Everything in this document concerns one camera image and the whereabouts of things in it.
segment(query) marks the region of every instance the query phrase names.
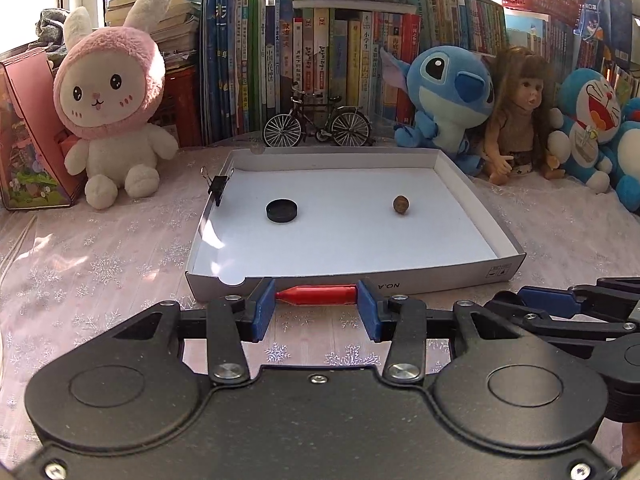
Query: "miniature bicycle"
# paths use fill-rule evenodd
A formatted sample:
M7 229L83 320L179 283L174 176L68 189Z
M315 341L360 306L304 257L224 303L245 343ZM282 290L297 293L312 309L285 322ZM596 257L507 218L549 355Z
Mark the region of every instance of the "miniature bicycle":
M270 148L291 148L299 145L308 136L307 127L318 142L332 140L338 146L360 147L370 142L371 124L367 117L355 106L338 106L341 96L329 97L327 104L306 104L306 92L293 84L293 106L288 114L273 116L264 125L262 140ZM305 114L305 108L327 110L323 126L318 126Z

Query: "white cardboard tray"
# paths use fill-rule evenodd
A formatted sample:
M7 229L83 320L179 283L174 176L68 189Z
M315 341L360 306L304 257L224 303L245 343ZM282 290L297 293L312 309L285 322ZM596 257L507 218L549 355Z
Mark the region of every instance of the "white cardboard tray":
M198 301L248 294L265 276L280 289L368 276L385 294L419 294L506 281L526 256L438 150L233 150L220 174L222 201L209 198L187 263ZM277 198L298 204L294 221L266 217Z

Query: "stitch's eye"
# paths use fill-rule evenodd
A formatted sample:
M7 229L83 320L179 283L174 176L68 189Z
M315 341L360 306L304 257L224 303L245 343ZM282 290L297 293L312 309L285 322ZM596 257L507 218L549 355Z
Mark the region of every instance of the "stitch's eye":
M111 88L117 90L122 86L122 78L118 74L113 74L111 76L111 81L109 81Z
M428 75L430 75L431 77L439 81L440 79L442 79L442 74L444 73L444 67L445 67L444 59L442 59L441 57L434 57L433 59L429 60L427 65L424 67L424 71Z

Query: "brown ball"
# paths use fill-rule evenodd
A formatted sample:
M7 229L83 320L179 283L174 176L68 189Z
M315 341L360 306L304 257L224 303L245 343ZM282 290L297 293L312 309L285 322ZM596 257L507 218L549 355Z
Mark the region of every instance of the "brown ball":
M407 197L398 195L394 199L394 210L396 213L403 215L409 209L409 201Z

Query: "stitch plush toy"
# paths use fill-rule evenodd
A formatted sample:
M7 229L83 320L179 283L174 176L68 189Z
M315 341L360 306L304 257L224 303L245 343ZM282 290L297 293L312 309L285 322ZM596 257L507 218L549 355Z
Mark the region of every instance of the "stitch plush toy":
M494 88L476 54L456 46L430 48L408 64L381 50L384 81L406 92L415 126L396 125L402 148L437 148L466 174L480 172L482 159L467 153L465 130L482 124L494 107Z
M172 158L176 140L147 121L162 100L164 60L148 34L171 0L137 0L122 27L92 32L84 7L65 21L68 54L54 82L63 124L79 137L65 157L70 174L86 170L87 202L111 206L124 187L132 198L152 195L158 156Z
M609 142L620 126L620 105L603 76L579 68L567 76L558 92L558 108L552 111L547 149L566 174L596 193L609 188L613 162L599 145Z
M611 142L600 149L613 161L611 186L622 205L635 212L640 209L640 98L626 103L622 120Z

